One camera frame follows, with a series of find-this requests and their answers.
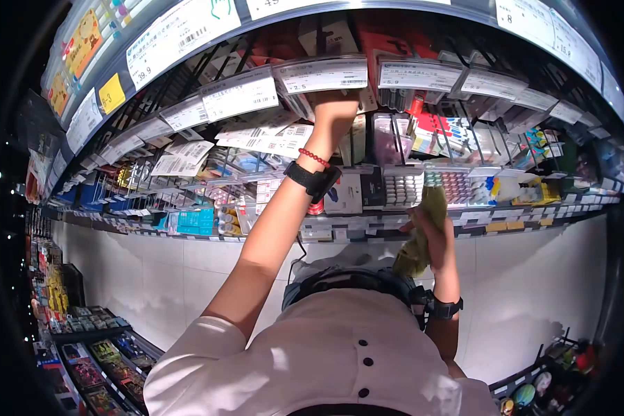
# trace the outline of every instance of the hand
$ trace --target hand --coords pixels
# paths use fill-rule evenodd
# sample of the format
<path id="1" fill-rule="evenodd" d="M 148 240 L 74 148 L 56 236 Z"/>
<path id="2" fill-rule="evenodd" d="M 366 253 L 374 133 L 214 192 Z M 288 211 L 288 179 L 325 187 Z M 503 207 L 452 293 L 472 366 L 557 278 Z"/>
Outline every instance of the hand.
<path id="1" fill-rule="evenodd" d="M 315 130 L 324 132 L 335 150 L 349 131 L 358 110 L 358 90 L 318 91 L 313 94 Z"/>
<path id="2" fill-rule="evenodd" d="M 430 269 L 435 278 L 437 275 L 447 273 L 457 273 L 455 261 L 455 233 L 453 232 L 453 221 L 446 217 L 444 229 L 441 230 L 434 225 L 430 216 L 420 206 L 407 210 L 410 221 L 400 227 L 400 231 L 409 232 L 416 228 L 425 233 L 428 238 L 428 252 L 430 254 Z"/>

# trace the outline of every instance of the yellow label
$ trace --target yellow label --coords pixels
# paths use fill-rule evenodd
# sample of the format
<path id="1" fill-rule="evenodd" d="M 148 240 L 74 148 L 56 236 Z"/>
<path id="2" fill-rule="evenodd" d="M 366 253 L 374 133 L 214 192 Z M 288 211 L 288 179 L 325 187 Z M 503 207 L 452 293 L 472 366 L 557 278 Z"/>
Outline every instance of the yellow label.
<path id="1" fill-rule="evenodd" d="M 524 221 L 511 221 L 506 223 L 507 229 L 521 229 L 524 228 Z"/>
<path id="2" fill-rule="evenodd" d="M 100 103 L 104 112 L 109 114 L 125 102 L 125 93 L 120 85 L 120 79 L 116 72 L 102 88 L 100 88 Z"/>
<path id="3" fill-rule="evenodd" d="M 97 16 L 95 12 L 88 10 L 78 22 L 78 26 L 67 44 L 68 50 L 65 51 L 67 68 L 76 78 L 81 78 L 83 70 L 88 66 L 90 59 L 101 44 L 102 34 Z"/>
<path id="4" fill-rule="evenodd" d="M 506 222 L 492 222 L 485 226 L 485 232 L 504 231 Z"/>

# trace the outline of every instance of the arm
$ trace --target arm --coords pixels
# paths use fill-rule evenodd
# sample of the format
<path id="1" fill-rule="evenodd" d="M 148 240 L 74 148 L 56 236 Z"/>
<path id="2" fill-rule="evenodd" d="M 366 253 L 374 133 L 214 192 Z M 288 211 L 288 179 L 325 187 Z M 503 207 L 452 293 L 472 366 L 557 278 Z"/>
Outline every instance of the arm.
<path id="1" fill-rule="evenodd" d="M 460 300 L 460 278 L 455 259 L 455 236 L 453 221 L 449 218 L 444 222 L 444 229 L 438 229 L 421 207 L 409 210 L 411 222 L 401 228 L 402 231 L 413 229 L 423 230 L 428 238 L 431 270 L 434 273 L 434 296 L 444 303 L 456 303 Z M 464 377 L 464 373 L 453 361 L 458 350 L 458 324 L 460 313 L 457 312 L 450 320 L 440 320 L 433 316 L 428 318 L 425 334 L 433 340 L 439 355 L 449 366 L 452 377 Z"/>
<path id="2" fill-rule="evenodd" d="M 328 161 L 356 117 L 356 94 L 317 93 L 315 126 L 305 149 Z M 323 165 L 305 155 L 297 163 L 309 172 Z M 285 178 L 245 240 L 229 278 L 201 316 L 227 320 L 249 339 L 277 272 L 298 235 L 312 197 L 305 188 Z"/>

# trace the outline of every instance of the cable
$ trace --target cable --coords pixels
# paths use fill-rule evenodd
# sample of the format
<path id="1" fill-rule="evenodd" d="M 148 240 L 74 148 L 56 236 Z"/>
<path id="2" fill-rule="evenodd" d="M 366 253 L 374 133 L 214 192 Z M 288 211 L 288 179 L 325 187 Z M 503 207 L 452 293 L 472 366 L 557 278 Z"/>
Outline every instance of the cable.
<path id="1" fill-rule="evenodd" d="M 291 262 L 291 267 L 289 268 L 289 277 L 287 278 L 287 285 L 291 284 L 291 271 L 293 270 L 293 265 L 296 264 L 297 262 L 303 261 L 303 258 L 307 255 L 305 248 L 303 248 L 303 243 L 301 242 L 301 238 L 298 235 L 296 236 L 296 242 L 298 242 L 298 246 L 303 251 L 303 255 L 301 255 L 299 258 Z"/>

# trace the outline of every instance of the green cloth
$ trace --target green cloth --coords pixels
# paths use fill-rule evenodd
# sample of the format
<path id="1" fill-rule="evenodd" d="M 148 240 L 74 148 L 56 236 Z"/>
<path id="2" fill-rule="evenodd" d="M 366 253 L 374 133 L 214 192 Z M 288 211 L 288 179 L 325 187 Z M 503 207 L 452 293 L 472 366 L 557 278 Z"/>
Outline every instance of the green cloth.
<path id="1" fill-rule="evenodd" d="M 420 207 L 428 213 L 437 228 L 444 229 L 447 203 L 446 192 L 443 187 L 424 187 L 423 201 Z M 400 248 L 393 263 L 393 271 L 401 276 L 411 276 L 414 279 L 422 278 L 425 268 L 430 264 L 428 253 L 428 238 L 422 230 L 416 229 L 416 238 L 409 240 Z"/>

